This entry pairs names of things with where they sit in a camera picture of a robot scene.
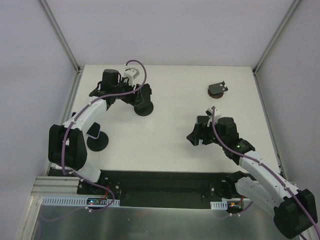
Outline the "black round base phone stand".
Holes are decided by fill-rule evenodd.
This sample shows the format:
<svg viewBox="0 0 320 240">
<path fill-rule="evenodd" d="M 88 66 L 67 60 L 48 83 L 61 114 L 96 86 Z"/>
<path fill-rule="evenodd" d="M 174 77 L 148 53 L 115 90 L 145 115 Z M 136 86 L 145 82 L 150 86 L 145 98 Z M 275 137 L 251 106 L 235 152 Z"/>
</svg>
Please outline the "black round base phone stand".
<svg viewBox="0 0 320 240">
<path fill-rule="evenodd" d="M 109 144 L 108 135 L 101 131 L 101 125 L 94 122 L 86 132 L 87 147 L 93 152 L 100 152 L 104 150 Z"/>
</svg>

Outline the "brown base phone stand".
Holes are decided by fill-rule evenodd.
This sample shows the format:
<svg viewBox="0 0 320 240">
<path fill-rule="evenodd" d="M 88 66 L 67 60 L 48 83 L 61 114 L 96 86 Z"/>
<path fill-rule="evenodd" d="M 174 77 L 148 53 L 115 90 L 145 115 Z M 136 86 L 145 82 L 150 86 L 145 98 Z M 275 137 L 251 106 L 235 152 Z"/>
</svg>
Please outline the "brown base phone stand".
<svg viewBox="0 0 320 240">
<path fill-rule="evenodd" d="M 229 89 L 224 81 L 208 86 L 207 93 L 213 99 L 220 99 Z"/>
</svg>

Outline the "aluminium front rail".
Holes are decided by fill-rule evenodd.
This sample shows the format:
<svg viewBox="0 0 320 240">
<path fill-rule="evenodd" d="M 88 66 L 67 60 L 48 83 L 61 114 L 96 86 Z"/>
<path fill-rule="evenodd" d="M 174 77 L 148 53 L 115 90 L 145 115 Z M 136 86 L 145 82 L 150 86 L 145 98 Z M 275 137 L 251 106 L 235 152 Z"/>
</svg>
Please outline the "aluminium front rail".
<svg viewBox="0 0 320 240">
<path fill-rule="evenodd" d="M 109 196 L 117 200 L 133 202 L 142 197 L 159 200 L 168 196 L 188 197 L 192 194 L 207 200 L 232 199 L 240 195 L 231 182 L 229 173 L 185 173 L 106 171 L 102 183 L 91 184 L 76 177 L 38 176 L 31 193 L 33 195 L 84 195 Z"/>
</svg>

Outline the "aluminium frame post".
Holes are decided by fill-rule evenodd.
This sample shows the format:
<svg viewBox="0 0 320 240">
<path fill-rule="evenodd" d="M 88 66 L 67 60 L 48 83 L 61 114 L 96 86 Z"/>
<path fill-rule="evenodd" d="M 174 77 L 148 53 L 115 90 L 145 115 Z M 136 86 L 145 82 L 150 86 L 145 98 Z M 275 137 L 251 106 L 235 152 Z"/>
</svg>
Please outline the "aluminium frame post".
<svg viewBox="0 0 320 240">
<path fill-rule="evenodd" d="M 293 17 L 293 15 L 295 14 L 295 12 L 297 11 L 298 7 L 301 5 L 302 2 L 303 2 L 302 0 L 293 0 L 291 2 L 289 8 L 285 12 L 278 27 L 276 28 L 275 32 L 273 33 L 271 39 L 269 40 L 269 42 L 266 46 L 266 48 L 264 49 L 262 55 L 260 56 L 257 64 L 252 69 L 252 73 L 254 76 L 256 76 L 257 73 L 259 72 L 259 70 L 261 69 L 262 65 L 266 61 L 267 57 L 270 55 L 270 53 L 271 53 L 272 49 L 275 47 L 278 39 L 282 35 L 283 31 L 287 27 L 288 23 L 290 22 L 291 18 Z"/>
<path fill-rule="evenodd" d="M 73 69 L 75 70 L 76 73 L 79 73 L 81 71 L 81 66 L 79 65 L 78 61 L 75 58 L 75 55 L 70 48 L 70 45 L 67 42 L 67 39 L 62 32 L 59 23 L 51 10 L 50 5 L 48 4 L 47 0 L 37 0 L 39 6 L 41 7 L 45 17 L 47 18 L 59 44 L 61 45 L 64 53 L 66 54 L 70 64 L 72 65 Z"/>
</svg>

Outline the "aluminium frame post right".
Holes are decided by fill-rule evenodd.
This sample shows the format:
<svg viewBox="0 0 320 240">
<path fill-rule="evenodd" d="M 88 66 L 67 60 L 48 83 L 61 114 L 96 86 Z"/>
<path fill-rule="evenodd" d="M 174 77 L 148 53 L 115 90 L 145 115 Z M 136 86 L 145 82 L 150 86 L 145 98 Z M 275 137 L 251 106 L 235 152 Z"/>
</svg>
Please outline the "aluminium frame post right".
<svg viewBox="0 0 320 240">
<path fill-rule="evenodd" d="M 293 0 L 291 2 L 289 8 L 285 12 L 278 27 L 276 28 L 275 32 L 273 33 L 271 39 L 269 40 L 269 42 L 266 46 L 266 48 L 264 49 L 262 55 L 260 56 L 257 64 L 252 69 L 252 73 L 254 76 L 256 76 L 257 73 L 259 72 L 259 70 L 261 69 L 262 65 L 266 61 L 267 57 L 270 55 L 270 53 L 271 53 L 272 49 L 275 47 L 278 39 L 282 35 L 283 31 L 287 27 L 288 23 L 290 22 L 291 18 L 293 17 L 293 15 L 295 14 L 295 12 L 297 11 L 298 7 L 301 5 L 302 2 L 303 2 L 302 0 Z"/>
</svg>

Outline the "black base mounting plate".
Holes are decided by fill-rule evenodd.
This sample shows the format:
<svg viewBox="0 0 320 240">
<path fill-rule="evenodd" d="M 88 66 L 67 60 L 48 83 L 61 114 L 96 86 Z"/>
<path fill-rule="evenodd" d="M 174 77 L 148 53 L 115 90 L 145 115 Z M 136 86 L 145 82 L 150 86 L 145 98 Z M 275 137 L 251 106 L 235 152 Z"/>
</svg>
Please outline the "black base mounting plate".
<svg viewBox="0 0 320 240">
<path fill-rule="evenodd" d="M 247 197 L 254 202 L 278 205 L 280 183 L 272 175 L 228 172 L 102 172 L 102 181 L 90 184 L 78 179 L 81 196 L 114 200 L 121 207 L 209 209 L 221 200 Z"/>
</svg>

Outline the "aluminium frame post left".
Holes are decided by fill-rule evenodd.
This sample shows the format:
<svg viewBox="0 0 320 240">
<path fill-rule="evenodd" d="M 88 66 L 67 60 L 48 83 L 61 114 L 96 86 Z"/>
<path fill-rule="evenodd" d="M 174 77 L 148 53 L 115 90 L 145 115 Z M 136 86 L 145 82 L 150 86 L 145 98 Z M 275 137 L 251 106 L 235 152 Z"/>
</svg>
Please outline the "aluminium frame post left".
<svg viewBox="0 0 320 240">
<path fill-rule="evenodd" d="M 78 61 L 75 58 L 75 55 L 70 48 L 70 45 L 67 42 L 67 39 L 62 32 L 59 23 L 51 10 L 50 5 L 48 4 L 47 0 L 37 0 L 39 6 L 41 7 L 45 17 L 47 18 L 59 44 L 61 45 L 64 53 L 66 54 L 70 64 L 72 65 L 73 69 L 75 70 L 76 73 L 79 73 L 81 71 L 81 66 L 79 65 Z"/>
</svg>

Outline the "black clamp phone stand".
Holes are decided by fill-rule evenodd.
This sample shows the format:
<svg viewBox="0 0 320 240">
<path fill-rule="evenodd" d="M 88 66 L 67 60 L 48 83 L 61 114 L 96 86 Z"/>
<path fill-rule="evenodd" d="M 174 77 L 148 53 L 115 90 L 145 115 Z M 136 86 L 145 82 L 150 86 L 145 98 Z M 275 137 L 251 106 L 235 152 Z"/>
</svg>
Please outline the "black clamp phone stand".
<svg viewBox="0 0 320 240">
<path fill-rule="evenodd" d="M 149 84 L 145 84 L 139 91 L 140 104 L 133 106 L 134 112 L 142 117 L 150 115 L 154 110 L 154 105 L 151 101 L 152 89 Z"/>
</svg>

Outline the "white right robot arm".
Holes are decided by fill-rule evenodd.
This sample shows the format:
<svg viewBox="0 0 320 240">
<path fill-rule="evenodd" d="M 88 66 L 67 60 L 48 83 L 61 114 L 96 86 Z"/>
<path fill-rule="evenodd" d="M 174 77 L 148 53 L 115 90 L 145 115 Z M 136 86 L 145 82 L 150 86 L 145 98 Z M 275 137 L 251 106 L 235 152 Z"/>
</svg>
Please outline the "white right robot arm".
<svg viewBox="0 0 320 240">
<path fill-rule="evenodd" d="M 239 136 L 233 118 L 198 116 L 186 138 L 193 146 L 219 145 L 229 159 L 250 174 L 237 171 L 230 175 L 225 184 L 226 194 L 249 198 L 271 216 L 283 236 L 293 239 L 311 227 L 317 233 L 320 231 L 313 193 L 299 189 L 268 167 L 254 146 Z"/>
</svg>

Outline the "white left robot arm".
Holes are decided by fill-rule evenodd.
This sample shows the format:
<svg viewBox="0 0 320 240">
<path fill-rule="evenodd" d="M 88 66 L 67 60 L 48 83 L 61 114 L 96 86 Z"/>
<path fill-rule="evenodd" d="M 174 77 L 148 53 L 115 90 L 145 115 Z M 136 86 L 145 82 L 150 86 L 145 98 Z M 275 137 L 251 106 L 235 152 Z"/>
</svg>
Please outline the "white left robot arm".
<svg viewBox="0 0 320 240">
<path fill-rule="evenodd" d="M 96 120 L 116 100 L 133 106 L 139 116 L 148 116 L 154 110 L 150 85 L 146 82 L 134 84 L 139 74 L 138 69 L 128 66 L 123 74 L 105 69 L 102 80 L 91 91 L 84 106 L 62 125 L 54 124 L 49 129 L 48 160 L 62 167 L 63 173 L 75 173 L 88 180 L 89 190 L 96 195 L 105 191 L 106 178 L 102 170 L 89 162 L 87 150 L 100 152 L 109 143 Z"/>
</svg>

